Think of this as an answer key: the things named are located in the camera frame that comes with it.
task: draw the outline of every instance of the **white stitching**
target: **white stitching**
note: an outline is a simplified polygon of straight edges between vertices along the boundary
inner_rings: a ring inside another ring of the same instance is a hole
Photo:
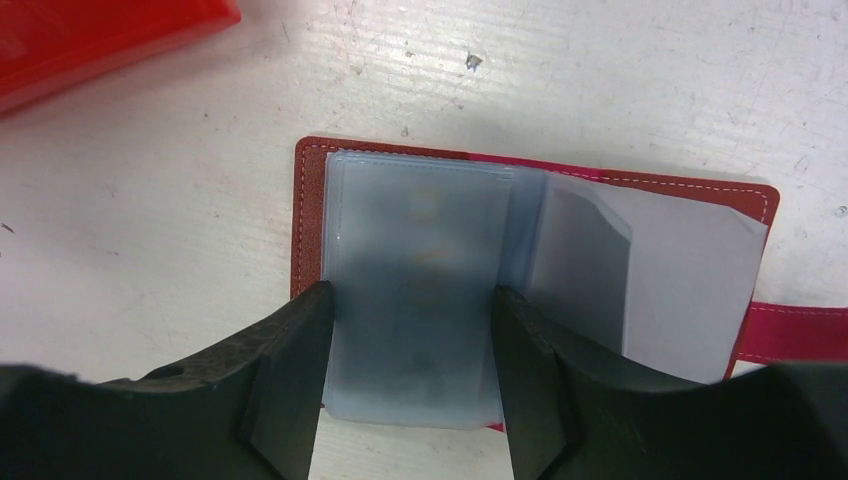
[[[763,357],[761,355],[754,355],[753,353],[740,353],[738,357],[741,359],[742,357],[749,357],[749,359],[757,359],[757,360],[771,360],[773,362],[779,362],[781,359],[772,358],[772,357]]]
[[[326,148],[326,149],[337,149],[337,147],[332,147],[330,145],[304,145],[300,150],[300,156],[303,157],[306,154],[307,148]],[[365,152],[367,150],[357,150],[355,148],[346,149],[353,150],[358,152]],[[740,188],[719,188],[719,187],[710,187],[707,185],[698,185],[695,183],[675,183],[675,182],[660,182],[657,180],[644,180],[639,178],[624,178],[624,177],[599,177],[594,175],[587,175],[585,173],[569,173],[569,172],[558,172],[563,175],[569,175],[572,177],[582,177],[589,180],[611,180],[611,181],[620,181],[620,182],[634,182],[634,183],[650,183],[654,185],[669,185],[672,187],[688,187],[688,188],[706,188],[708,190],[714,190],[716,192],[738,192],[738,193],[755,193],[763,198],[763,216],[760,218],[760,222],[765,222],[766,217],[768,216],[768,196],[759,190],[745,190]],[[301,218],[299,219],[298,225],[298,233],[297,233],[297,243],[298,243],[298,265],[297,265],[297,290],[300,291],[300,281],[301,281],[301,267],[302,267],[302,257],[303,257],[303,187],[306,183],[306,173],[305,170],[301,172],[300,175],[300,203],[298,205],[298,210],[301,212]]]
[[[848,312],[822,312],[822,311],[810,311],[810,310],[787,310],[780,308],[764,308],[764,307],[751,307],[751,310],[758,310],[761,312],[774,312],[774,313],[789,313],[789,314],[798,314],[798,315],[815,315],[815,316],[833,316],[833,317],[846,317],[848,316]]]

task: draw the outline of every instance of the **scratched white surface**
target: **scratched white surface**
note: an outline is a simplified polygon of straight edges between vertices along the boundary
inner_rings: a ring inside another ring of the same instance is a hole
[[[135,378],[284,303],[316,132],[756,175],[782,193],[757,298],[848,304],[845,0],[242,7],[2,120],[0,361]],[[491,431],[318,437],[312,478],[509,478]]]

